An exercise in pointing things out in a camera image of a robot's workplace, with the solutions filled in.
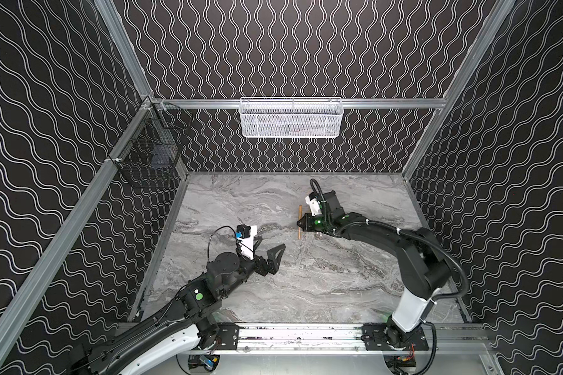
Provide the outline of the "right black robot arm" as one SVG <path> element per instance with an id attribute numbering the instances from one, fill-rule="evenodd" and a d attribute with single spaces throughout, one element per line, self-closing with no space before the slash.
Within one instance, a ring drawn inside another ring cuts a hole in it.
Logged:
<path id="1" fill-rule="evenodd" d="M 402 230 L 359 212 L 345 212 L 334 191 L 311 192 L 305 203 L 309 211 L 297 221 L 302 231 L 364 242 L 396 258 L 404 290 L 389 324 L 405 334 L 414 331 L 452 276 L 448 259 L 437 244 L 422 229 Z"/>

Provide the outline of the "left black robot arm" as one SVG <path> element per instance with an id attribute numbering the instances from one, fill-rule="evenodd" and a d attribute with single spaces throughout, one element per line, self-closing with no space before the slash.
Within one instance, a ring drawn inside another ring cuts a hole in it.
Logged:
<path id="1" fill-rule="evenodd" d="M 160 310 L 101 345 L 70 352 L 68 374 L 144 374 L 166 360 L 195 348 L 208 349 L 220 328 L 214 313 L 250 276 L 279 271 L 284 244 L 251 259 L 225 252 L 206 271 L 180 288 Z"/>

